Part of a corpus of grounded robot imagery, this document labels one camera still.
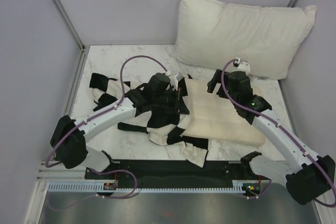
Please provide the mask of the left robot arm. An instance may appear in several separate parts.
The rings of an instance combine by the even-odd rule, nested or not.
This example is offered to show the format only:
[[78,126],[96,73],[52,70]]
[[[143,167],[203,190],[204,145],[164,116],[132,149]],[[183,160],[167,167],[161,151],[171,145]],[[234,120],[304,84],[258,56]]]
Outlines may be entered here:
[[151,141],[166,141],[168,135],[179,137],[188,125],[189,109],[185,78],[181,73],[156,73],[148,83],[126,91],[122,86],[122,97],[104,106],[91,115],[78,119],[63,116],[56,126],[50,144],[53,154],[66,169],[79,165],[96,170],[103,179],[114,175],[115,167],[109,155],[96,151],[87,143],[108,128],[140,116],[144,127],[135,132],[145,132]]

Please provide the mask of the black white checkered pillowcase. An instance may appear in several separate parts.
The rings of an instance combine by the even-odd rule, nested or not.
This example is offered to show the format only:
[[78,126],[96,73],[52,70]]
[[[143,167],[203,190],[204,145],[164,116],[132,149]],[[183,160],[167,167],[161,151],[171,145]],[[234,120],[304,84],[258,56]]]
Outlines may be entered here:
[[[91,75],[89,88],[97,105],[94,111],[116,102],[122,96],[121,82],[99,73]],[[166,113],[157,108],[120,122],[117,128],[126,132],[144,133],[150,142],[159,146],[178,144],[184,159],[203,167],[208,154],[208,139],[185,135],[191,122],[190,114]]]

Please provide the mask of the cream quilted pillow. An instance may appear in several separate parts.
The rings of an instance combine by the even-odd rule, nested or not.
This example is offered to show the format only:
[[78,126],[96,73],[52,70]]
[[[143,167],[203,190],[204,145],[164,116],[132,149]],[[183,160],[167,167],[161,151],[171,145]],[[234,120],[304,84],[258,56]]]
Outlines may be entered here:
[[184,135],[261,146],[266,137],[241,118],[228,99],[207,92],[207,83],[186,79],[190,123]]

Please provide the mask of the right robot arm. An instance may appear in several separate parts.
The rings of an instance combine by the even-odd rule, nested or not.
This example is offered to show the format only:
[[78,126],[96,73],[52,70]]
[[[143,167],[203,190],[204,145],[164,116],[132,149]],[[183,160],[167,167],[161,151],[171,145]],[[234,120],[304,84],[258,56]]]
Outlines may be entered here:
[[246,179],[266,177],[286,187],[290,196],[305,205],[327,191],[335,191],[335,161],[310,149],[290,130],[281,125],[272,106],[253,93],[250,78],[243,71],[225,72],[217,69],[207,84],[212,93],[220,84],[217,95],[228,99],[237,114],[259,130],[282,154],[285,161],[274,161],[260,152],[241,158],[240,173]]

